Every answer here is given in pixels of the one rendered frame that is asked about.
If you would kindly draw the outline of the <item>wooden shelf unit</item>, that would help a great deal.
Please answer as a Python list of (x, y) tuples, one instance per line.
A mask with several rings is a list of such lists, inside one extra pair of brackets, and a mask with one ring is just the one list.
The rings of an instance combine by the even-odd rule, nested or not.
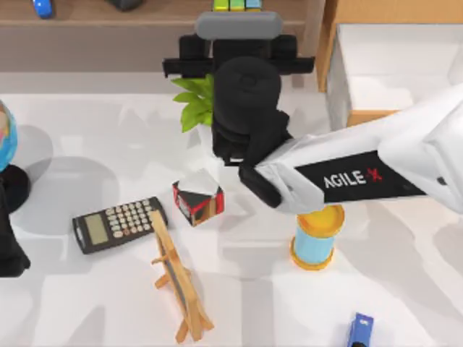
[(0, 0), (0, 74), (163, 72), (179, 39), (195, 31), (211, 0), (143, 0), (120, 12), (109, 0), (51, 0), (41, 19), (32, 0)]

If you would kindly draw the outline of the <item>wooden cabinet with white inside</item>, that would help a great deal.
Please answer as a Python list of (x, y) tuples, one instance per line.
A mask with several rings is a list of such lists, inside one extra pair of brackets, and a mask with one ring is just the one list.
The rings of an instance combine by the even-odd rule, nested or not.
[(325, 0), (315, 63), (332, 129), (463, 87), (463, 0)]

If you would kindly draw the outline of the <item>blue box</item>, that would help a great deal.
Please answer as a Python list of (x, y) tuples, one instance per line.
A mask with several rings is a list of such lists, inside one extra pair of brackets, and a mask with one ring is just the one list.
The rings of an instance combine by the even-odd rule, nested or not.
[(347, 347), (370, 347), (374, 318), (356, 313), (349, 330)]

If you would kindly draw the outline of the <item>globe with black stand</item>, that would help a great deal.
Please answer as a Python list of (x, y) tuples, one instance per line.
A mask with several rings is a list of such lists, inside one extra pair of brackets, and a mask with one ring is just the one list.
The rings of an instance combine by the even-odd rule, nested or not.
[(27, 172), (12, 163), (17, 146), (17, 122), (13, 113), (0, 100), (0, 201), (8, 213), (14, 213), (22, 207), (31, 190)]

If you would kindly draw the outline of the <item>green potted plant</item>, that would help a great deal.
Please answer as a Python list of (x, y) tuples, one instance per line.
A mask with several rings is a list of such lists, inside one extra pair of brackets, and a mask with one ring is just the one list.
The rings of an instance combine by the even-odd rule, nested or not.
[(170, 80), (182, 88), (173, 97), (175, 103), (183, 104), (180, 115), (182, 133), (197, 130), (200, 146), (205, 154), (215, 158), (213, 153), (213, 75), (204, 77), (175, 77)]

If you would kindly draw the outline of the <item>black calculator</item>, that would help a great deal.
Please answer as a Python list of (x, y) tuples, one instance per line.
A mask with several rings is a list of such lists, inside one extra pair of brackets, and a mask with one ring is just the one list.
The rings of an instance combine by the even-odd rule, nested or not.
[(77, 244), (83, 254), (119, 247), (153, 232), (151, 213), (158, 211), (165, 223), (165, 210), (157, 197), (108, 207), (72, 219)]

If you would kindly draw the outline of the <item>wooden framed blackboard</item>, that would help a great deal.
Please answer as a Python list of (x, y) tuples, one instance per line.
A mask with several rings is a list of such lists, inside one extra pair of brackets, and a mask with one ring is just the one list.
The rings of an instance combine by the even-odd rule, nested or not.
[(162, 214), (153, 211), (150, 217), (159, 250), (159, 257), (151, 263), (161, 263), (164, 268), (164, 274), (155, 282), (155, 287), (162, 288), (169, 284), (177, 298), (183, 316), (176, 334), (177, 343), (183, 343), (187, 335), (197, 342), (203, 338), (204, 331), (214, 329), (214, 324), (205, 312), (190, 271), (182, 264)]

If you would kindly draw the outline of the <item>blue and yellow can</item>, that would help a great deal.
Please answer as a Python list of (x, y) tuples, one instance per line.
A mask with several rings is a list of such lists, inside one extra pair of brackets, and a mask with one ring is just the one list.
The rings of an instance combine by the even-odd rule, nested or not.
[(293, 262), (304, 270), (326, 268), (334, 255), (334, 240), (344, 224), (341, 205), (297, 215), (297, 229), (290, 245)]

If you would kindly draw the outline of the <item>multicoloured puzzle cube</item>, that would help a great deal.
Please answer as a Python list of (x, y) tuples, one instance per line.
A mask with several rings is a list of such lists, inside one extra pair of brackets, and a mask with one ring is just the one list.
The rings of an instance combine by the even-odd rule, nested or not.
[(262, 0), (213, 0), (214, 12), (261, 12)]

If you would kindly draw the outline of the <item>blue toy car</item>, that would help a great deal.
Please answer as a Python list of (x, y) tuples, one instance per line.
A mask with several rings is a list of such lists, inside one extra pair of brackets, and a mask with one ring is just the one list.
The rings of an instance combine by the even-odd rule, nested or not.
[(49, 19), (54, 15), (52, 0), (32, 0), (33, 8), (41, 19)]

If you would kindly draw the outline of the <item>red black white box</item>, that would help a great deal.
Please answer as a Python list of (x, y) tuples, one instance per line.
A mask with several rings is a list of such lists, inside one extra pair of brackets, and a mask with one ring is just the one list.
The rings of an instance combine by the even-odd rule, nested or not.
[(221, 214), (225, 209), (224, 191), (205, 169), (175, 181), (172, 192), (175, 205), (192, 227)]

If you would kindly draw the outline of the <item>pale grey rounded box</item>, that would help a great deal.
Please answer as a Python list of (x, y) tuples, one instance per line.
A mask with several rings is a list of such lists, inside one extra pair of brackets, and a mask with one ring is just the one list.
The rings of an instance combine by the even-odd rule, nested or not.
[(206, 40), (271, 40), (282, 29), (276, 12), (205, 12), (195, 23), (196, 34)]

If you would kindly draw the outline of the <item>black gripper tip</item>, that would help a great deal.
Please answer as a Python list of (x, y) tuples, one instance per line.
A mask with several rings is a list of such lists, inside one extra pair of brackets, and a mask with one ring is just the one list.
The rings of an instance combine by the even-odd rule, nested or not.
[(29, 257), (14, 235), (8, 211), (0, 204), (0, 278), (18, 278), (30, 265)]

